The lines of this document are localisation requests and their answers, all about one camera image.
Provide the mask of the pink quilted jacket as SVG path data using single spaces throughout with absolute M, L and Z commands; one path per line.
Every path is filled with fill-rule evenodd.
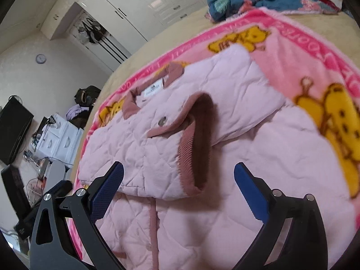
M 356 234 L 330 143 L 240 45 L 130 90 L 90 136 L 78 177 L 89 184 L 115 162 L 124 178 L 97 226 L 127 269 L 233 268 L 262 225 L 234 180 L 240 162 L 287 196 L 314 195 L 330 266 Z

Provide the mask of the purple clothes pile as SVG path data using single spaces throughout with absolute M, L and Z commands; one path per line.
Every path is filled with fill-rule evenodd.
M 79 104 L 76 104 L 67 111 L 65 118 L 67 121 L 71 121 L 73 118 L 75 118 L 80 113 L 88 112 L 88 111 L 89 111 L 88 107 L 82 107 Z

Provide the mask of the white drawer dresser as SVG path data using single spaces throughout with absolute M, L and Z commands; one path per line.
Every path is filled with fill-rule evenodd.
M 61 161 L 66 167 L 74 164 L 84 130 L 76 127 L 58 113 L 51 115 L 36 145 L 34 157 Z

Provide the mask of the black backpack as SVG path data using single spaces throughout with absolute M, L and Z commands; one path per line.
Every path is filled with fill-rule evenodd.
M 92 107 L 94 106 L 101 90 L 94 85 L 90 85 L 86 88 L 80 88 L 74 96 L 74 101 L 81 107 Z

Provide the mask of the white room door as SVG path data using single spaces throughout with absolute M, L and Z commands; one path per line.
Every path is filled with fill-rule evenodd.
M 131 56 L 115 37 L 84 10 L 69 26 L 68 36 L 107 74 L 112 74 Z

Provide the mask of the hanging black bags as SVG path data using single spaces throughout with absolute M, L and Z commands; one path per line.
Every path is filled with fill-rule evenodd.
M 106 36 L 106 33 L 105 28 L 90 17 L 82 20 L 81 24 L 77 27 L 77 34 L 82 44 L 89 42 L 96 45 Z

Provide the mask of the pink bear fleece blanket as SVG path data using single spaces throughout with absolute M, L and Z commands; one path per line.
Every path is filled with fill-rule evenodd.
M 111 75 L 86 132 L 79 183 L 124 166 L 96 225 L 126 269 L 232 269 L 263 226 L 240 162 L 315 197 L 328 269 L 358 247 L 359 69 L 297 20 L 175 24 Z

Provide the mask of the tan bed sheet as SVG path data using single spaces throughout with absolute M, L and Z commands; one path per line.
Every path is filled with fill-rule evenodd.
M 202 10 L 147 42 L 103 87 L 88 140 L 122 108 L 126 93 L 170 62 L 189 65 L 243 45 L 270 83 L 314 120 L 331 143 L 351 194 L 359 191 L 359 27 L 348 15 L 253 9 L 213 25 Z

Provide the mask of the black wall television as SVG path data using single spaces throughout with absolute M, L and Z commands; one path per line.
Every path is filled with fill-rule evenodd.
M 1 110 L 0 159 L 5 165 L 15 161 L 33 118 L 33 114 L 15 97 L 11 97 Z

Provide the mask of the round wall clock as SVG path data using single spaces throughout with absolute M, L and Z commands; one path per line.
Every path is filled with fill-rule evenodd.
M 44 54 L 37 54 L 35 57 L 35 61 L 37 64 L 42 65 L 42 64 L 46 63 L 47 58 Z

